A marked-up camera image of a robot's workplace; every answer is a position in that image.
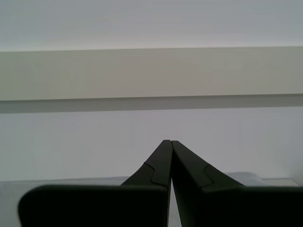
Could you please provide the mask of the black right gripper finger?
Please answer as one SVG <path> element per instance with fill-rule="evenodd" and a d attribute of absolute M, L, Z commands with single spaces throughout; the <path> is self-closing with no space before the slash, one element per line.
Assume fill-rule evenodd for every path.
<path fill-rule="evenodd" d="M 164 140 L 119 186 L 44 185 L 19 201 L 24 227 L 166 227 L 172 143 Z"/>
<path fill-rule="evenodd" d="M 245 186 L 179 141 L 172 141 L 172 182 L 184 227 L 301 227 L 301 187 Z"/>

